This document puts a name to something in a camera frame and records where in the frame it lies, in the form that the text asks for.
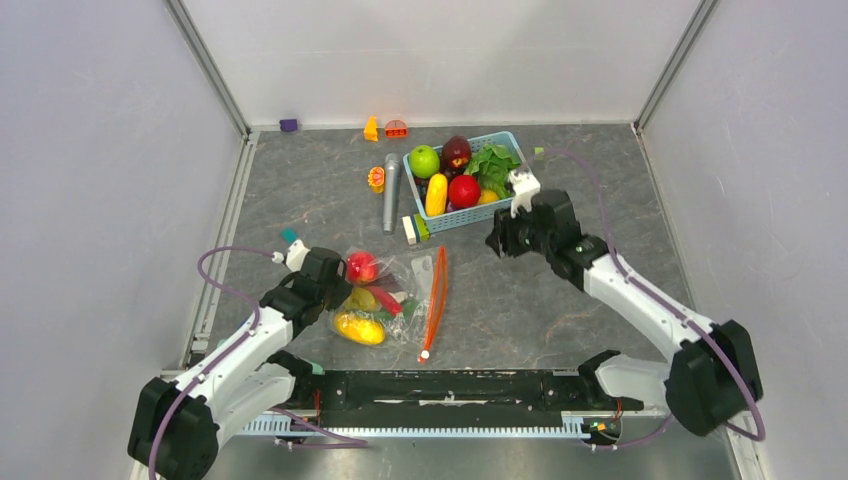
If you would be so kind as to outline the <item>red toy apple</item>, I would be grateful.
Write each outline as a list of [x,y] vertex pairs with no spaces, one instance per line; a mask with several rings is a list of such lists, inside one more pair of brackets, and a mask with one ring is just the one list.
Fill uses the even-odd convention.
[[346,260],[346,277],[354,285],[365,285],[376,280],[380,265],[370,252],[359,250],[350,253]]

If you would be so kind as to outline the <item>yellow-green toy fruit slice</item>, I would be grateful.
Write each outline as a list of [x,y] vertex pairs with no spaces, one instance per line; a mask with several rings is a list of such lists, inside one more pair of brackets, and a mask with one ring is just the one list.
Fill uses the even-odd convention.
[[374,312],[382,309],[382,304],[367,289],[355,287],[343,303],[344,310]]

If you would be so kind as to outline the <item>yellow toy mango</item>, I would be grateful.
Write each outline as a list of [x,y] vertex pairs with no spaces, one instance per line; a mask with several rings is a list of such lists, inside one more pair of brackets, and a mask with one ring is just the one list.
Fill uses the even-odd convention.
[[378,321],[355,311],[337,313],[332,325],[339,335],[361,345],[379,345],[386,337],[384,328]]

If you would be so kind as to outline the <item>red toy chili pepper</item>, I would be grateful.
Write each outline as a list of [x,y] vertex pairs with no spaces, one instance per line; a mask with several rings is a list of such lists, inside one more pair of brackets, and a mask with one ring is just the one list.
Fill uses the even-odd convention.
[[403,312],[403,306],[389,292],[379,286],[369,285],[365,289],[369,291],[380,305],[391,315],[396,316]]

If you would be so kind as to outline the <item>clear zip top bag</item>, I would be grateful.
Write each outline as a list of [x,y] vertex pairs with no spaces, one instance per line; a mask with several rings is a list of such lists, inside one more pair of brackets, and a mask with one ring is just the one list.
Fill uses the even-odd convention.
[[342,259],[352,291],[330,314],[330,330],[362,346],[400,347],[428,363],[449,291],[446,247],[388,256],[351,248]]

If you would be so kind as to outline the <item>red toy tomato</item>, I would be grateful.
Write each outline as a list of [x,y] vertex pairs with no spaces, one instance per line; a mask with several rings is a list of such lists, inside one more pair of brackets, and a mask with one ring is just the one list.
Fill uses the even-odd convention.
[[449,184],[448,200],[456,210],[476,206],[480,196],[481,187],[472,175],[458,175]]

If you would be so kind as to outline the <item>green toy cucumber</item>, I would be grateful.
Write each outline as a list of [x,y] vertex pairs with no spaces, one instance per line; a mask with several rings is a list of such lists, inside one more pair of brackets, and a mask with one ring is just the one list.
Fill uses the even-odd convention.
[[401,303],[402,310],[392,314],[388,310],[380,310],[375,314],[375,319],[383,324],[406,324],[416,319],[419,315],[420,302],[410,298]]

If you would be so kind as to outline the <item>dark red toy peach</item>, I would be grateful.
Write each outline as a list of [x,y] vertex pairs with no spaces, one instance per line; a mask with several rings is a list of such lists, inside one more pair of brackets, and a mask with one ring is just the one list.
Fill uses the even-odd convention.
[[471,158],[472,149],[469,141],[463,136],[453,136],[441,148],[441,170],[462,171]]

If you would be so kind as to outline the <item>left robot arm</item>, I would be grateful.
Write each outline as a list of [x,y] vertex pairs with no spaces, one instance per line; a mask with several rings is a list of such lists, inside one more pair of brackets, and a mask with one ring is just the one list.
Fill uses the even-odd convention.
[[268,258],[288,274],[205,359],[172,380],[141,389],[127,452],[151,479],[201,479],[221,448],[251,421],[313,397],[318,367],[286,346],[352,292],[342,256],[300,240]]

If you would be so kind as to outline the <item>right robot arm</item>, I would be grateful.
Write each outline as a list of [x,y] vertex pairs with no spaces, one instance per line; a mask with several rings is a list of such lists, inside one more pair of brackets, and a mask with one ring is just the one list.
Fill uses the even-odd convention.
[[666,409],[697,436],[748,411],[754,429],[746,437],[764,440],[757,408],[764,391],[749,332],[685,308],[636,272],[609,238],[583,232],[566,192],[543,190],[497,210],[486,243],[499,256],[541,255],[556,276],[610,307],[663,355],[646,361],[607,350],[584,362],[577,392],[585,405],[637,400]]

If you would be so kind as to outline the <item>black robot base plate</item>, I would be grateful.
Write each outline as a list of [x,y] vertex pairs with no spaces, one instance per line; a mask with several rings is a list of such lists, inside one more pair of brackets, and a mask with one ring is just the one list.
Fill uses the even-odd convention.
[[294,377],[283,407],[314,412],[321,427],[554,426],[564,412],[641,411],[578,371],[325,370],[279,351],[268,363]]

